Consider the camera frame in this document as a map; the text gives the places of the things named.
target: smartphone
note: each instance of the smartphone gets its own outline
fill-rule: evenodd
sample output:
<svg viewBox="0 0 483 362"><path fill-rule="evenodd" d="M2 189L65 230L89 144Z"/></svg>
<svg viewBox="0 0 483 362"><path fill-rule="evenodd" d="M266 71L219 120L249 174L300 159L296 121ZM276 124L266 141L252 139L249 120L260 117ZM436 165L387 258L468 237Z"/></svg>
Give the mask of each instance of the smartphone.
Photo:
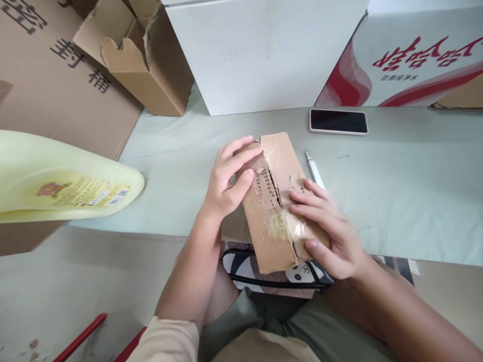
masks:
<svg viewBox="0 0 483 362"><path fill-rule="evenodd" d="M308 116L311 132L341 133L365 136L369 133L363 112L311 109Z"/></svg>

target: finger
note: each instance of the finger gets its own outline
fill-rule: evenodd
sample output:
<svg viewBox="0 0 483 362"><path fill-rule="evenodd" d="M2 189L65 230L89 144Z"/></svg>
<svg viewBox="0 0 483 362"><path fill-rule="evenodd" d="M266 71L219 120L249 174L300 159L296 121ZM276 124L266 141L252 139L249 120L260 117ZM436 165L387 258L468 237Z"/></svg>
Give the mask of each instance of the finger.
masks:
<svg viewBox="0 0 483 362"><path fill-rule="evenodd" d="M337 274L343 267L342 261L332 251L318 240L307 240L305 242L310 255L317 260L329 274Z"/></svg>
<svg viewBox="0 0 483 362"><path fill-rule="evenodd" d="M250 148L246 151L240 152L236 156L230 158L224 164L218 166L219 172L223 177L230 178L235 172L237 172L245 163L252 158L262 153L262 148Z"/></svg>
<svg viewBox="0 0 483 362"><path fill-rule="evenodd" d="M334 207L328 201L321 199L312 193L301 193L298 191L291 191L290 197L293 200L300 202L301 204L304 204L307 206L314 206L319 209L325 209L329 211L332 215L334 215L336 218L342 221L346 220L345 215L341 213L336 207Z"/></svg>
<svg viewBox="0 0 483 362"><path fill-rule="evenodd" d="M243 197L245 197L245 194L252 185L254 177L254 171L251 168L246 169L236 181L235 185L225 191L230 196L232 202L237 204L242 202Z"/></svg>
<svg viewBox="0 0 483 362"><path fill-rule="evenodd" d="M326 209L307 205L291 205L290 210L297 215L317 222L333 239L343 238L346 224Z"/></svg>
<svg viewBox="0 0 483 362"><path fill-rule="evenodd" d="M305 184L305 187L307 187L310 191L312 191L315 196L320 197L321 199L326 200L332 206L337 207L335 201L332 199L329 193L323 188L321 188L319 185L317 185L314 181L312 181L309 178L306 178L304 181L304 184Z"/></svg>
<svg viewBox="0 0 483 362"><path fill-rule="evenodd" d="M233 157L233 153L235 151L238 151L240 148L245 146L247 143L250 143L251 141L253 141L253 136L245 136L224 146L218 151L216 155L216 161L220 163L227 161L228 159Z"/></svg>

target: green shorts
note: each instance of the green shorts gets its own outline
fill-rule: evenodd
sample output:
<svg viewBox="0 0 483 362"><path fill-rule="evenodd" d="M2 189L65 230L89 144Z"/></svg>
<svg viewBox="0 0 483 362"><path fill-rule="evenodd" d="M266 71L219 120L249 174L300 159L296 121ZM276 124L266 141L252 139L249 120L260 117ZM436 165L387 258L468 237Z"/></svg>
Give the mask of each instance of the green shorts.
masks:
<svg viewBox="0 0 483 362"><path fill-rule="evenodd" d="M198 360L211 361L247 328L298 338L323 362L395 360L387 345L333 310L319 293L306 302L247 288L221 317L203 328Z"/></svg>

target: sleeve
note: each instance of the sleeve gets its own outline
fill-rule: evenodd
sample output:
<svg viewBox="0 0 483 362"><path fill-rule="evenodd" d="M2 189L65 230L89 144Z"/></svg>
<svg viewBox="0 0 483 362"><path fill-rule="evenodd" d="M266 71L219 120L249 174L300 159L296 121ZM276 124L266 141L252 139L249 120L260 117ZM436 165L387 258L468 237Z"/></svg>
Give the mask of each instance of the sleeve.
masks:
<svg viewBox="0 0 483 362"><path fill-rule="evenodd" d="M127 362L196 362L198 344L194 323L153 317Z"/></svg>

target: floor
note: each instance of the floor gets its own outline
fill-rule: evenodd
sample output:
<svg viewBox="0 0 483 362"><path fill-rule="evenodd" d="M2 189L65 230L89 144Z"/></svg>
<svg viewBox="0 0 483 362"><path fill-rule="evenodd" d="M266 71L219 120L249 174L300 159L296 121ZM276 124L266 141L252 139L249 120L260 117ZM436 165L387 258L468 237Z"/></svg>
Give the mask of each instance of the floor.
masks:
<svg viewBox="0 0 483 362"><path fill-rule="evenodd" d="M69 362L111 362L149 322L183 243L65 226L34 252L0 257L0 361L50 362L106 312ZM483 268L417 264L421 297L483 349Z"/></svg>

